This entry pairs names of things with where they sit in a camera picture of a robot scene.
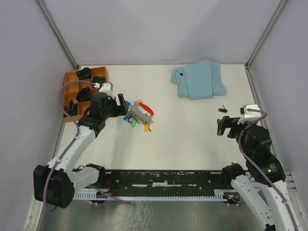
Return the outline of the red handled metal key organizer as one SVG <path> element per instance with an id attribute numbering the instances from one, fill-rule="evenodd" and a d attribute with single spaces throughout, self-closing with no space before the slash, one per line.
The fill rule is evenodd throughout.
<path id="1" fill-rule="evenodd" d="M 145 105 L 143 101 L 137 100 L 128 107 L 128 112 L 136 119 L 138 124 L 153 123 L 153 110 Z"/>

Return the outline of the blue key tag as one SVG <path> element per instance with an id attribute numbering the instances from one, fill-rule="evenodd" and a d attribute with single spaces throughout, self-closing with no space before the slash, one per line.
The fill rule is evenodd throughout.
<path id="1" fill-rule="evenodd" d="M 123 120 L 128 120 L 128 119 L 130 119 L 130 117 L 131 117 L 131 115 L 128 114 L 128 115 L 126 115 L 125 117 L 123 117 Z"/>

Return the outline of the yellow key tag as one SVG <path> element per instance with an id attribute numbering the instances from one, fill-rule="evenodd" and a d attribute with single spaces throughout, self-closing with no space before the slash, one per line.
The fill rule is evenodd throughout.
<path id="1" fill-rule="evenodd" d="M 144 125 L 144 131 L 145 132 L 149 132 L 149 130 L 150 130 L 150 125 L 149 124 L 145 124 Z"/>

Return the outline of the orange compartment tray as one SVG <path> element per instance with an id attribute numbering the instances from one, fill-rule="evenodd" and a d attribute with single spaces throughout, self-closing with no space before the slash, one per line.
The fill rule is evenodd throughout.
<path id="1" fill-rule="evenodd" d="M 96 82 L 108 81 L 106 67 L 86 68 L 83 73 L 87 79 L 78 82 L 77 71 L 66 72 L 64 83 L 69 84 L 60 93 L 62 108 L 76 121 L 78 121 L 90 106 L 90 98 L 99 90 L 92 86 L 92 80 Z"/>

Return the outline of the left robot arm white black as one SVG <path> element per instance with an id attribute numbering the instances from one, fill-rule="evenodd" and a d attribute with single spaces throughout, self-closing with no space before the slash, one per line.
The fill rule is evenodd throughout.
<path id="1" fill-rule="evenodd" d="M 67 208 L 76 192 L 91 185 L 97 188 L 107 182 L 105 168 L 87 164 L 82 170 L 75 170 L 75 164 L 85 149 L 104 129 L 107 119 L 126 116 L 128 105 L 123 94 L 117 98 L 98 92 L 90 101 L 77 130 L 60 154 L 46 165 L 38 165 L 33 172 L 34 197 L 44 205 Z"/>

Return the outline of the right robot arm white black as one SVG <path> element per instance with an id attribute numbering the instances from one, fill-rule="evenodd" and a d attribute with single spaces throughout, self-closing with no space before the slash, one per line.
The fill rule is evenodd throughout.
<path id="1" fill-rule="evenodd" d="M 224 116 L 217 120 L 217 135 L 235 139 L 246 162 L 247 171 L 237 163 L 222 169 L 221 184 L 234 188 L 265 231 L 302 231 L 287 190 L 286 175 L 280 161 L 271 153 L 269 131 L 253 122 Z"/>

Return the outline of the green key tag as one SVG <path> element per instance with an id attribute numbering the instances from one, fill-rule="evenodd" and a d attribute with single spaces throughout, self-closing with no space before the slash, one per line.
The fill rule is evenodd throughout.
<path id="1" fill-rule="evenodd" d="M 136 119 L 135 118 L 133 118 L 132 119 L 132 121 L 131 121 L 131 126 L 134 128 L 134 127 L 136 127 Z"/>

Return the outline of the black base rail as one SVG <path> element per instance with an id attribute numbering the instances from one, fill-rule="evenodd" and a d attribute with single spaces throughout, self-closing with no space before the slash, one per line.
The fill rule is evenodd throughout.
<path id="1" fill-rule="evenodd" d="M 202 191 L 231 190 L 221 171 L 208 170 L 120 170 L 109 169 L 99 176 L 96 188 L 112 189 L 120 194 L 157 194 L 158 189 L 167 188 L 192 194 Z"/>

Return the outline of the folded light blue cloth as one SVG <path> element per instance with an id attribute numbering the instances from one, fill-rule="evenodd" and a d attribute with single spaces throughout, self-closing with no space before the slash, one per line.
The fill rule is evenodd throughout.
<path id="1" fill-rule="evenodd" d="M 174 68 L 171 83 L 178 87 L 179 98 L 199 100 L 227 95 L 220 64 L 209 59 Z"/>

